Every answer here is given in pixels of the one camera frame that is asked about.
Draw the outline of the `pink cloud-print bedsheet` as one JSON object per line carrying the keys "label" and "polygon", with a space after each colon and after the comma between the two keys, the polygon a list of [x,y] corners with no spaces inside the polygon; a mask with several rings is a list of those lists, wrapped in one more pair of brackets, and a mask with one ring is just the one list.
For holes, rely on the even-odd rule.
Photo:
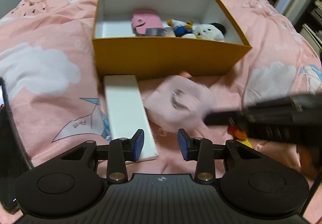
{"label": "pink cloud-print bedsheet", "polygon": [[[267,0],[221,0],[252,49],[226,75],[197,77],[219,108],[321,92],[321,62]],[[1,76],[19,136],[37,166],[88,139],[99,145],[104,92],[94,67],[98,0],[22,0],[1,19]]]}

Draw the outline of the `long white box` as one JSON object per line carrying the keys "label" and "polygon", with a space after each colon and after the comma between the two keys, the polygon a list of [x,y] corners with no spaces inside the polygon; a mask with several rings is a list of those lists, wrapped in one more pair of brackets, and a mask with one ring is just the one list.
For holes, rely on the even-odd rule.
{"label": "long white box", "polygon": [[141,161],[158,157],[156,144],[134,75],[104,77],[104,91],[111,139],[132,138],[137,130],[144,131]]}

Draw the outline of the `pink zipper pouch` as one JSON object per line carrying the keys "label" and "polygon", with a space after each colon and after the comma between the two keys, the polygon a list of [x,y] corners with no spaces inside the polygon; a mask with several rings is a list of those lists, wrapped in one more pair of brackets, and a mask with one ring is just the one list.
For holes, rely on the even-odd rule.
{"label": "pink zipper pouch", "polygon": [[214,93],[180,75],[166,78],[143,102],[148,119],[167,132],[193,130],[216,106]]}

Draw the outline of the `white plush with black hat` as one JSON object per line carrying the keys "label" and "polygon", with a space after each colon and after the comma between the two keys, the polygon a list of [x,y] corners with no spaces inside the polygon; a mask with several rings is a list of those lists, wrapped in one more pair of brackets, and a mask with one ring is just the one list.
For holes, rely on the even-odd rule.
{"label": "white plush with black hat", "polygon": [[199,24],[193,33],[203,40],[224,41],[226,28],[219,23]]}

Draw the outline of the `orange cardboard box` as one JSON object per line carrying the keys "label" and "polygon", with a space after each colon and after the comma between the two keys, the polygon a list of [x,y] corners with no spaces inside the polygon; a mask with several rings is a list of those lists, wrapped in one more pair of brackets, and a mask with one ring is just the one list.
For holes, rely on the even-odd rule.
{"label": "orange cardboard box", "polygon": [[[199,24],[219,23],[224,41],[203,40],[194,33],[182,37],[137,36],[132,12],[155,10],[163,28],[168,19]],[[220,0],[98,0],[92,44],[98,75],[161,78],[186,71],[194,76],[227,73],[251,45]]]}

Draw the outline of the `blue-shirted plush toy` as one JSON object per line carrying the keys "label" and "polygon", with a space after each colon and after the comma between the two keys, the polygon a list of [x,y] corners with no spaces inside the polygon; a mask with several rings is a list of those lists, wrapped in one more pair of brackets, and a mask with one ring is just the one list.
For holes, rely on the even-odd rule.
{"label": "blue-shirted plush toy", "polygon": [[182,37],[186,34],[193,33],[193,21],[179,21],[175,19],[168,19],[167,25],[173,29],[173,32],[176,37]]}

